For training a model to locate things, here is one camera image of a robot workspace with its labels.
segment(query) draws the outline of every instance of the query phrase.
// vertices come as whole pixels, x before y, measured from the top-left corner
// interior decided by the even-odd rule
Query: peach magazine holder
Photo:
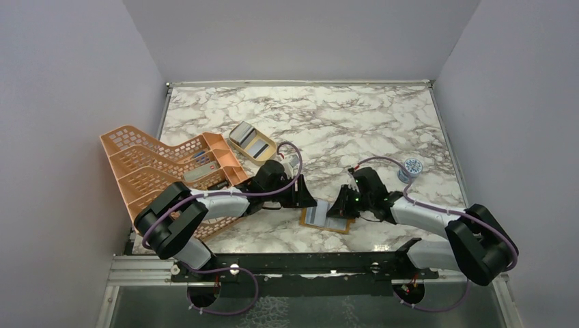
[[[177,146],[168,146],[134,126],[125,125],[100,136],[131,221],[171,183],[206,190],[226,180],[229,186],[248,179],[220,134],[202,133]],[[219,168],[185,182],[183,174],[216,161]],[[239,217],[204,221],[193,236],[206,241],[239,222]]]

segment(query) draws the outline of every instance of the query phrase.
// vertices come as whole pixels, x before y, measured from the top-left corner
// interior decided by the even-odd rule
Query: gray wall
[[[0,327],[94,327],[130,222],[98,136],[164,82],[120,0],[3,1]]]
[[[479,0],[124,0],[168,81],[435,79]]]
[[[521,250],[527,327],[579,320],[579,2],[482,0],[435,84],[471,202]]]

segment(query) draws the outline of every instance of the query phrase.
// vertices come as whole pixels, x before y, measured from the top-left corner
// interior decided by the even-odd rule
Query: orange desk organizer
[[[171,183],[206,190],[227,180],[237,185],[248,176],[220,134],[202,133],[178,146],[167,146],[134,126],[125,125],[100,136],[131,221]],[[183,174],[216,161],[219,169],[192,182]],[[194,236],[203,241],[239,222],[225,217],[204,221]]]

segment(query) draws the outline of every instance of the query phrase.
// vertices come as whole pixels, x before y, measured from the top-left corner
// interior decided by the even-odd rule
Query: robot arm
[[[153,249],[159,258],[174,257],[200,269],[212,257],[211,251],[192,237],[202,221],[252,215],[264,202],[279,202],[286,208],[316,206],[303,175],[297,177],[294,186],[274,192],[291,180],[280,162],[269,160],[254,177],[227,190],[201,191],[175,182],[137,215],[134,225],[143,235],[143,245]],[[173,220],[168,213],[173,212],[174,206],[178,207],[179,217]]]
[[[430,209],[439,206],[423,202],[422,206],[418,206],[407,200],[400,191],[388,192],[378,173],[370,167],[350,169],[350,175],[354,185],[342,185],[339,197],[327,215],[355,218],[360,216],[360,212],[369,210],[380,221],[414,226],[447,239],[419,241],[410,247],[408,257],[418,269],[461,271],[474,283],[487,286],[513,261],[512,251],[505,240],[518,254],[508,234],[482,205],[475,204],[467,209],[446,208],[446,213],[441,213]],[[504,240],[473,223],[467,215],[496,230],[505,237]]]

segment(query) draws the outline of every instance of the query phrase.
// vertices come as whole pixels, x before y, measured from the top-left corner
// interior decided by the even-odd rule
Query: marble countertop
[[[422,161],[410,194],[443,206],[464,206],[455,170],[426,86],[246,86],[173,89],[161,141],[180,144],[202,132],[224,137],[246,121],[302,152],[313,197],[335,200],[346,169],[385,155]],[[252,176],[258,167],[236,153]],[[397,168],[373,162],[388,190],[402,190]],[[374,219],[371,213],[363,213]],[[299,225],[300,210],[262,210],[207,242],[215,253],[388,251],[412,237],[440,237],[406,225],[357,219],[349,234]],[[134,254],[148,254],[135,241]]]

